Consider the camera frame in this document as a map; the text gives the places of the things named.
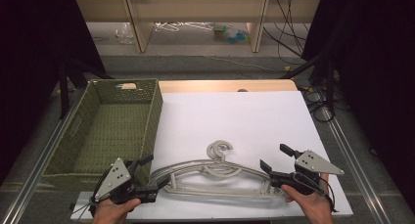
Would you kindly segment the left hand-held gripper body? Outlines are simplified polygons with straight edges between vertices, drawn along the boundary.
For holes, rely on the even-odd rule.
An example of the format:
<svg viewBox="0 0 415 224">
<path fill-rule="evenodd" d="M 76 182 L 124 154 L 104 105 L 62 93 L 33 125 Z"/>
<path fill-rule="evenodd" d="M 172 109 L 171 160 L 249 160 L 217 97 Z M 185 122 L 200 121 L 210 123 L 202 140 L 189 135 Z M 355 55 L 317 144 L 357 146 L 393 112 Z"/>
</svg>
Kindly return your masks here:
<svg viewBox="0 0 415 224">
<path fill-rule="evenodd" d="M 152 193 L 148 186 L 138 187 L 134 184 L 135 170 L 139 167 L 137 160 L 123 161 L 120 157 L 117 158 L 98 182 L 93 202 L 106 199 L 115 204 L 123 204 L 133 199 L 139 199 L 141 203 L 155 202 L 158 192 Z"/>
</svg>

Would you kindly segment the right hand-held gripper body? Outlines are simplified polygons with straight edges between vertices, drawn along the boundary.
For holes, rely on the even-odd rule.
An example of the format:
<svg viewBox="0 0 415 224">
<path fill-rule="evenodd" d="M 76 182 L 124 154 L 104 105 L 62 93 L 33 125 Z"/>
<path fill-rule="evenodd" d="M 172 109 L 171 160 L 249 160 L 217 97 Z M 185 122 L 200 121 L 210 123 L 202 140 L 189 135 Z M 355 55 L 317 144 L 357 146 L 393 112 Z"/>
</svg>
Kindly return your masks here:
<svg viewBox="0 0 415 224">
<path fill-rule="evenodd" d="M 311 150 L 295 152 L 296 155 L 293 157 L 295 171 L 291 173 L 273 171 L 269 176 L 272 187 L 280 188 L 282 185 L 289 185 L 303 195 L 310 195 L 314 192 L 323 193 L 320 188 L 321 173 L 345 174 L 342 169 Z"/>
</svg>

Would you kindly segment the green woven basket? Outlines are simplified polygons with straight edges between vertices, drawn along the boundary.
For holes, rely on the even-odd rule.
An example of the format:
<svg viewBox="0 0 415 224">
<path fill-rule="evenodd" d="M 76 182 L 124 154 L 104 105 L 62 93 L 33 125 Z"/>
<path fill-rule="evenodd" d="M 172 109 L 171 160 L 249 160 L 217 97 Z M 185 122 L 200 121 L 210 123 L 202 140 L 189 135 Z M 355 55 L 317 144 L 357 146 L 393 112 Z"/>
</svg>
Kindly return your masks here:
<svg viewBox="0 0 415 224">
<path fill-rule="evenodd" d="M 132 161 L 154 151 L 162 104 L 155 79 L 90 81 L 42 178 L 60 191 L 92 191 L 117 158 Z"/>
</svg>

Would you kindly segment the person's left hand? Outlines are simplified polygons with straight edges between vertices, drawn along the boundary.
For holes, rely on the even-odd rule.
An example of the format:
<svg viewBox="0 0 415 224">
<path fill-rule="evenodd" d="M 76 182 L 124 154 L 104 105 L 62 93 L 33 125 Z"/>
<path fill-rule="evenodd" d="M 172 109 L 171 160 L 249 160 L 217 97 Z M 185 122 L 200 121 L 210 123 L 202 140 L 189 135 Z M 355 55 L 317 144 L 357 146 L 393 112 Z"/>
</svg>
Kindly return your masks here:
<svg viewBox="0 0 415 224">
<path fill-rule="evenodd" d="M 123 224 L 128 213 L 140 203 L 139 199 L 133 199 L 123 204 L 104 200 L 98 204 L 92 224 Z"/>
</svg>

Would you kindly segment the person's right hand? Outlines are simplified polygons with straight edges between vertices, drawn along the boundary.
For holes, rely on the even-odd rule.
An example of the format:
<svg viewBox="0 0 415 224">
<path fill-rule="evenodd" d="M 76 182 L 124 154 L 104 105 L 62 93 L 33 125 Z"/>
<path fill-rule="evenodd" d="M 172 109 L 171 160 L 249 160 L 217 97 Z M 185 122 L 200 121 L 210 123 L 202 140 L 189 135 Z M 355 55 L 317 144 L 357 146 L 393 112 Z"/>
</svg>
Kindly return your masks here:
<svg viewBox="0 0 415 224">
<path fill-rule="evenodd" d="M 287 195 L 286 202 L 296 202 L 311 224 L 334 224 L 330 202 L 318 193 L 303 195 L 295 188 L 282 185 L 282 191 Z"/>
</svg>

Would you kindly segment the white foam board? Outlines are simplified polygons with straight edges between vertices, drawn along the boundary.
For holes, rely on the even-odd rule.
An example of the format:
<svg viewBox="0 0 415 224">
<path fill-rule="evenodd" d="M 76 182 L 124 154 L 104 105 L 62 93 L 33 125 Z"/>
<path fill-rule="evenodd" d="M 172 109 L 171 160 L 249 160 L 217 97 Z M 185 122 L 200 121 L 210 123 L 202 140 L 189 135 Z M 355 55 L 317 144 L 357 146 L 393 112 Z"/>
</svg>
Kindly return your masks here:
<svg viewBox="0 0 415 224">
<path fill-rule="evenodd" d="M 257 169 L 262 161 L 290 173 L 294 159 L 282 153 L 286 144 L 300 152 L 327 155 L 320 136 L 297 91 L 165 93 L 154 169 L 204 159 L 207 147 L 224 140 L 232 145 L 226 158 Z M 139 205 L 129 222 L 197 222 L 300 217 L 300 207 L 282 197 L 218 198 L 161 191 L 156 202 Z"/>
</svg>

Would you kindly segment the black curtain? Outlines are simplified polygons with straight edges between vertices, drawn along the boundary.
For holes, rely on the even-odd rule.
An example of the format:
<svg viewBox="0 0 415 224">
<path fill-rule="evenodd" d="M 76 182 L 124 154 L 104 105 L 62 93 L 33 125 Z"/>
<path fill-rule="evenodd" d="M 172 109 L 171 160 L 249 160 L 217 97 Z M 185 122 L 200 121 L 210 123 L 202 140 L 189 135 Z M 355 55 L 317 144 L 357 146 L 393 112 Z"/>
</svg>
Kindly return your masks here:
<svg viewBox="0 0 415 224">
<path fill-rule="evenodd" d="M 104 65 L 76 0 L 0 0 L 0 185 L 60 78 Z"/>
<path fill-rule="evenodd" d="M 332 50 L 349 105 L 415 214 L 415 0 L 320 0 L 302 57 L 316 56 L 342 15 Z"/>
</svg>

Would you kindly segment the colourful plastic toys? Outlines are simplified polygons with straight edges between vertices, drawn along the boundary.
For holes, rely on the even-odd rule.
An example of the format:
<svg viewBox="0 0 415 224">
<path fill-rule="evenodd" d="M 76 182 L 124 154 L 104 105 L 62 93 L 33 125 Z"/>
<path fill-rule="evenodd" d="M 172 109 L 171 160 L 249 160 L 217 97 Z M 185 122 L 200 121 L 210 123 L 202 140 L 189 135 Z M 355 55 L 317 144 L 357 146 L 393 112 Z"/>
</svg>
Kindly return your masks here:
<svg viewBox="0 0 415 224">
<path fill-rule="evenodd" d="M 236 44 L 239 42 L 247 44 L 251 43 L 251 40 L 246 32 L 230 25 L 215 23 L 212 26 L 212 32 L 215 39 L 226 41 L 229 44 Z"/>
</svg>

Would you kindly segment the clear plastic bag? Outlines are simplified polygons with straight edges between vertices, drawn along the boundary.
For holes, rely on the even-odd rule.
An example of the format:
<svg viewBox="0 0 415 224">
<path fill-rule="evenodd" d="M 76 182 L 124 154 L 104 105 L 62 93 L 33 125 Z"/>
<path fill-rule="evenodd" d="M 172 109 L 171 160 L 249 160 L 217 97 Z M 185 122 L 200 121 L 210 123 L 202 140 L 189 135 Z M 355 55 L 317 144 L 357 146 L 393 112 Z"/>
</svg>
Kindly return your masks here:
<svg viewBox="0 0 415 224">
<path fill-rule="evenodd" d="M 115 31 L 115 37 L 121 44 L 133 44 L 134 35 L 129 22 L 124 22 L 120 28 Z"/>
</svg>

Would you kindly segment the wooden shelf unit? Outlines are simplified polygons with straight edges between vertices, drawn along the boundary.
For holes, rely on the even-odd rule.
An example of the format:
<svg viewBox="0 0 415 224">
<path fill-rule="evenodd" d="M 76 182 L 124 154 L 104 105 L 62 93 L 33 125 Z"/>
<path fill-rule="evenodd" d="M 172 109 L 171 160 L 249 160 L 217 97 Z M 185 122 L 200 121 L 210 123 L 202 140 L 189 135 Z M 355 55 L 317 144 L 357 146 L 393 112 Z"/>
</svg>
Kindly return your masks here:
<svg viewBox="0 0 415 224">
<path fill-rule="evenodd" d="M 320 0 L 75 0 L 88 22 L 128 22 L 136 47 L 146 51 L 154 22 L 243 22 L 253 52 L 263 25 L 282 22 L 286 9 L 295 23 L 311 23 Z"/>
</svg>

